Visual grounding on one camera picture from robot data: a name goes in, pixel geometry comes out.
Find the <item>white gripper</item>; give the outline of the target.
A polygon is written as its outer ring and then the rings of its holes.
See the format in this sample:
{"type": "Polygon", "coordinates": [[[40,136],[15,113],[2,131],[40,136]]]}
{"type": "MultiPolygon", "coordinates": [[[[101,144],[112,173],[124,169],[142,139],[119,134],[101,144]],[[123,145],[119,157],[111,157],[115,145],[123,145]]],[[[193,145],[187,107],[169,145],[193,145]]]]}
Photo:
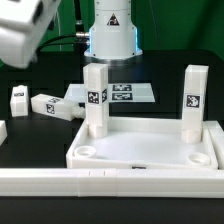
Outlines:
{"type": "Polygon", "coordinates": [[[61,0],[0,0],[0,60],[27,68],[61,0]]]}

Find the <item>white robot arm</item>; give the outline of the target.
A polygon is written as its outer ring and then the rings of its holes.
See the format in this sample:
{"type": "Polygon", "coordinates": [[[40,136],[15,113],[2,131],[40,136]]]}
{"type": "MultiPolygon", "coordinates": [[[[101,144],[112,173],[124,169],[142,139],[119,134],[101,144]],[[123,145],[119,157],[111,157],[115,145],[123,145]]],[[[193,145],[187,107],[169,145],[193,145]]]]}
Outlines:
{"type": "MultiPolygon", "coordinates": [[[[16,68],[31,62],[61,0],[0,0],[0,60],[16,68]]],[[[87,57],[126,60],[142,53],[131,21],[131,0],[94,0],[95,21],[86,33],[87,57]]]]}

